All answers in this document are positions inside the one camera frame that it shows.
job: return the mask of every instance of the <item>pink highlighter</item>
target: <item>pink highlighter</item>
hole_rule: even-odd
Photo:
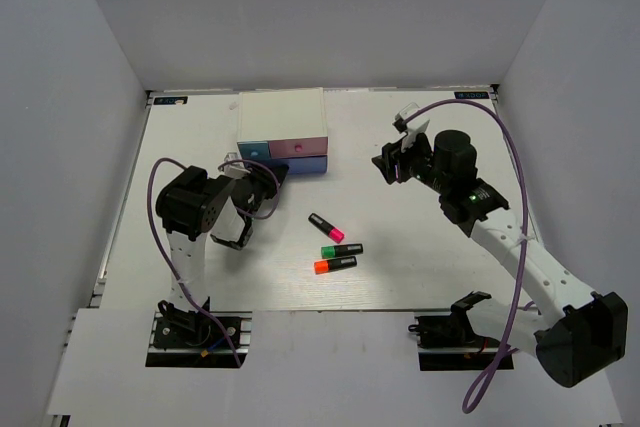
[[[344,234],[336,229],[329,222],[324,220],[318,214],[311,214],[309,216],[309,222],[315,225],[319,230],[327,234],[331,240],[333,240],[336,244],[339,244],[344,239]]]

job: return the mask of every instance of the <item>teal drawer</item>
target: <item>teal drawer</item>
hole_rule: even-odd
[[[238,142],[238,150],[243,159],[269,160],[269,142]]]

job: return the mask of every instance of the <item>green highlighter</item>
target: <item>green highlighter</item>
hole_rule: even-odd
[[[362,244],[330,245],[320,249],[323,259],[335,259],[337,257],[348,257],[364,252]]]

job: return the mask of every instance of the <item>white table surface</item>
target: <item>white table surface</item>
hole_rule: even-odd
[[[397,111],[410,102],[426,105],[452,97],[444,91],[325,91],[328,172],[286,179],[278,210],[256,222],[243,251],[208,242],[212,310],[447,308],[472,290],[509,303],[513,279],[444,217],[437,194],[415,180],[388,186],[370,160],[399,138],[391,125]],[[170,273],[145,211],[151,166],[167,156],[217,175],[225,154],[236,150],[237,101],[233,94],[191,95],[186,105],[152,107],[107,264],[102,308],[149,308],[167,296]],[[520,212],[514,170],[494,121],[464,105],[441,107],[430,118],[430,139],[451,128],[471,136],[479,175]],[[161,167],[154,197],[178,173],[174,166]],[[320,247],[331,241],[308,222],[311,212],[345,232],[345,242],[364,244],[357,267],[314,274]],[[166,245],[158,218],[156,223]]]

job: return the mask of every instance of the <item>white panel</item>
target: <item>white panel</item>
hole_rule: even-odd
[[[242,251],[208,242],[205,278],[212,309],[448,308],[472,290],[509,303],[513,279],[445,218],[438,195],[416,180],[389,186],[371,163],[384,144],[400,138],[391,125],[399,110],[411,102],[427,105],[452,97],[444,91],[325,92],[328,172],[287,178],[278,209],[254,223]],[[146,214],[149,172],[160,157],[174,157],[217,175],[216,166],[236,148],[237,106],[238,95],[201,95],[190,96],[183,106],[152,108],[107,267],[103,307],[151,307],[165,298],[170,272]],[[466,105],[443,106],[429,116],[432,139],[444,129],[471,136],[480,175],[520,215],[515,173],[495,122]],[[178,172],[172,165],[161,167],[154,195]],[[312,212],[342,230],[345,242],[364,244],[357,267],[315,275],[313,263],[331,240],[307,220]],[[166,242],[159,218],[156,224]]]
[[[148,89],[502,80],[544,0],[98,0]]]
[[[501,88],[545,244],[629,305],[627,357],[608,369],[640,425],[640,0],[548,0]]]
[[[40,425],[144,121],[95,0],[0,0],[0,412]]]
[[[514,358],[471,415],[476,372],[420,372],[407,312],[256,312],[240,370],[145,368],[152,311],[81,311],[49,408],[71,426],[597,426],[604,374],[565,389]]]

